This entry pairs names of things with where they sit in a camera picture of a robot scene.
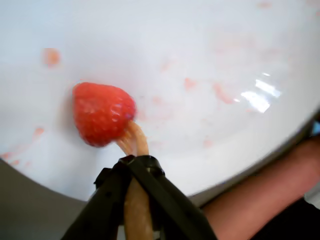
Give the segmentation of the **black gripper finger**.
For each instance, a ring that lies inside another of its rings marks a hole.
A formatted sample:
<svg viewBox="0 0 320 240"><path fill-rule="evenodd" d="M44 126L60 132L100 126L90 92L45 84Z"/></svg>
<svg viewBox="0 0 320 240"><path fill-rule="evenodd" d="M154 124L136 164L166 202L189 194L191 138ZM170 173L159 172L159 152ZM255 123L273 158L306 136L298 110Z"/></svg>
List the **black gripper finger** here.
<svg viewBox="0 0 320 240"><path fill-rule="evenodd" d="M94 184L96 190L78 217L63 235L63 240L115 240L124 213L124 198L131 175L123 157L113 168L103 168Z"/></svg>
<svg viewBox="0 0 320 240"><path fill-rule="evenodd" d="M216 240L208 220L171 181L150 155L129 157L129 169L151 197L160 240Z"/></svg>

